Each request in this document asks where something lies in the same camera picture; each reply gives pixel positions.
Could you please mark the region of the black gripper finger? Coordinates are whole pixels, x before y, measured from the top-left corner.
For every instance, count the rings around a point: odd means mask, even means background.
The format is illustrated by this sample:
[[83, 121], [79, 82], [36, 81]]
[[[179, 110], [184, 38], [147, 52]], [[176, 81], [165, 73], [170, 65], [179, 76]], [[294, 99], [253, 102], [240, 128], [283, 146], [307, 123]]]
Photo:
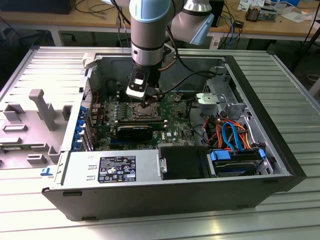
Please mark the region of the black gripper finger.
[[144, 93], [143, 107], [146, 108], [158, 101], [161, 91], [158, 88], [147, 87]]

